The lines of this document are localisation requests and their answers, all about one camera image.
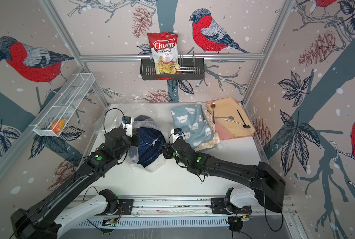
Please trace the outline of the beige checkered blanket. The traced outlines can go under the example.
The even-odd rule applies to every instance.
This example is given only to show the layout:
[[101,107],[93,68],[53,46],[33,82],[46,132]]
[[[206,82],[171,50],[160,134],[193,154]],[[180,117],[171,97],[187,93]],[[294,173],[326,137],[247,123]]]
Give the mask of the beige checkered blanket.
[[208,110],[204,110],[204,115],[205,115],[205,118],[203,120],[211,128],[212,133],[213,133],[213,137],[208,142],[202,142],[195,149],[195,151],[200,151],[200,150],[204,150],[204,149],[211,149],[220,143],[219,134],[215,131],[215,124],[213,123],[212,115],[210,114],[210,112]]

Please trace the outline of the clear plastic vacuum bag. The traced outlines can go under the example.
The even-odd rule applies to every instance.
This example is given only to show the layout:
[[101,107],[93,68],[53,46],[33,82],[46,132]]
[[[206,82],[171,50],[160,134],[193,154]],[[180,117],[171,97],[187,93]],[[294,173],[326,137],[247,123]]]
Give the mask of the clear plastic vacuum bag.
[[[155,104],[150,104],[147,101],[136,101],[136,100],[126,100],[118,105],[117,108],[111,109],[115,116],[112,120],[110,120],[109,125],[103,123],[102,132],[104,133],[104,137],[107,133],[109,133],[114,128],[121,128],[122,117],[133,117],[134,119],[140,115],[146,115],[152,118],[160,127],[160,131],[163,133],[166,141],[167,133],[171,130],[172,124],[168,120],[163,120],[160,118],[160,114],[157,113],[157,107]],[[104,143],[99,145],[96,151],[93,153],[93,156],[96,158],[96,161],[109,161],[109,166],[119,165],[123,162],[129,164],[132,168],[142,168],[141,166],[137,165],[138,162],[138,146],[139,146],[139,136],[137,130],[135,129],[133,123],[133,134],[136,135],[136,145],[131,146],[130,149],[123,155],[122,158],[112,158],[108,156],[104,152]]]

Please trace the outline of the navy blue star blanket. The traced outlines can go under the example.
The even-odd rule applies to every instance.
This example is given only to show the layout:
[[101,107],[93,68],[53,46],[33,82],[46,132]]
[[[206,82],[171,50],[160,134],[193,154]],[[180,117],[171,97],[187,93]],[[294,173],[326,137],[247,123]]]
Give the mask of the navy blue star blanket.
[[159,125],[149,116],[136,117],[134,126],[139,136],[137,165],[148,172],[155,172],[164,165],[160,146],[166,143],[165,137]]

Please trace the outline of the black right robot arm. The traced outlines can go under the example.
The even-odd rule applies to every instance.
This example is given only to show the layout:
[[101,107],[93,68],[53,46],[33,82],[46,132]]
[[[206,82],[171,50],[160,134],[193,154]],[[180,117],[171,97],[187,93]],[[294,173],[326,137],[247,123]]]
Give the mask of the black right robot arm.
[[243,184],[255,193],[255,198],[265,209],[281,213],[284,205],[286,182],[267,163],[245,165],[224,161],[207,153],[196,152],[180,136],[173,143],[160,146],[164,158],[177,163],[197,176],[215,176]]

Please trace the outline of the light blue bear blanket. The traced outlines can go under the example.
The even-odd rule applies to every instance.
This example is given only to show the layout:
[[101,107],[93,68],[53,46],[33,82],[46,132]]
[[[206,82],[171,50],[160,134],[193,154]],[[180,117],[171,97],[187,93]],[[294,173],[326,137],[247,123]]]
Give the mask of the light blue bear blanket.
[[175,107],[170,112],[174,127],[182,129],[185,141],[193,149],[212,140],[213,130],[207,123],[201,104]]

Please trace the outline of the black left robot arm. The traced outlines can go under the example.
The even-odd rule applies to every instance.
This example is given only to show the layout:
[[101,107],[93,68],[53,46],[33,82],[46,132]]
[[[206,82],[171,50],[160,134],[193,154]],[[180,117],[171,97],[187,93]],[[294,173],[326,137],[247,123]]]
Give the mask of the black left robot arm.
[[127,135],[123,128],[114,128],[105,135],[105,142],[88,156],[73,176],[45,199],[31,208],[19,209],[11,216],[13,237],[17,239],[58,239],[68,230],[90,217],[105,213],[122,213],[118,197],[109,189],[73,209],[66,207],[86,188],[97,181],[127,153],[139,145],[139,136]]

